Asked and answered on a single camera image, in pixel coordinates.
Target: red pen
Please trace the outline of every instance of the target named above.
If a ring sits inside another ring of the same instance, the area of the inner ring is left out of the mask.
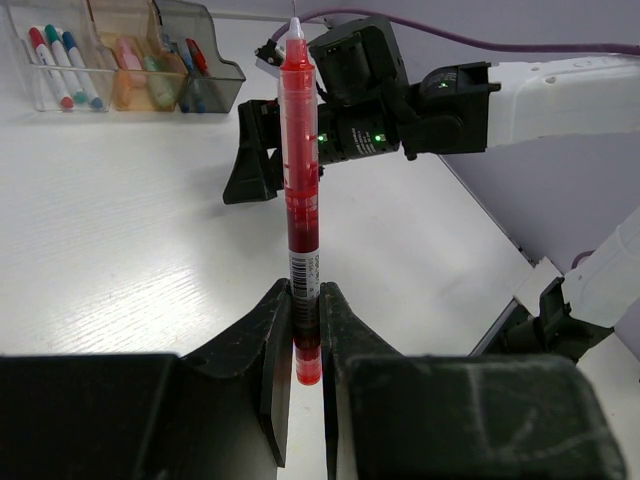
[[[205,77],[210,77],[211,75],[209,75],[207,59],[204,58],[204,55],[200,51],[200,47],[198,47],[196,41],[192,38],[187,38],[187,47],[189,48],[189,53],[191,54],[196,67],[198,67],[198,70],[200,70],[200,73]]]
[[[303,385],[313,385],[322,376],[315,75],[300,20],[294,17],[287,38],[286,58],[280,68],[280,122],[296,372]]]

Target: robotic arm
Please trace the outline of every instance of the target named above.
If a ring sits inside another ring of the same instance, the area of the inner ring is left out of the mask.
[[[640,131],[637,57],[457,65],[410,85],[384,17],[341,25],[309,48],[326,88],[319,87],[322,166],[400,146],[415,160],[547,136]],[[275,66],[281,61],[272,41],[257,56]],[[224,201],[272,199],[282,189],[278,104],[251,100],[239,114],[240,148]],[[578,361],[640,297],[639,230],[640,209],[588,261],[549,286],[539,317],[516,309],[484,351],[555,352]]]

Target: barcode sticker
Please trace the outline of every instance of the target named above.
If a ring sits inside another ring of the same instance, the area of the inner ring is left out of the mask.
[[[316,299],[320,295],[320,251],[289,251],[291,286],[296,317],[300,322],[312,321]]]

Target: red marker cap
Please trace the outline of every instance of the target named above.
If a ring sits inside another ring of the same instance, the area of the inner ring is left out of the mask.
[[[322,357],[320,346],[310,349],[296,348],[296,374],[302,385],[315,385],[322,378]]]
[[[38,48],[40,45],[45,45],[44,38],[42,38],[42,33],[36,27],[32,27],[29,29],[29,36],[31,37],[31,44],[33,48]]]

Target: table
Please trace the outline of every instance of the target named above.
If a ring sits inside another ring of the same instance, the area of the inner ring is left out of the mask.
[[[221,54],[247,75],[238,103],[274,97],[252,54],[277,24],[216,27]],[[6,44],[0,55],[11,61]],[[283,199],[222,203],[235,113],[38,114],[8,68],[0,98],[3,354],[185,354],[288,275]],[[402,353],[466,355],[531,272],[436,156],[330,167],[320,196],[323,280]],[[621,442],[639,445],[638,362],[616,338],[589,356]],[[322,395],[296,384],[280,478],[303,474],[326,478]]]

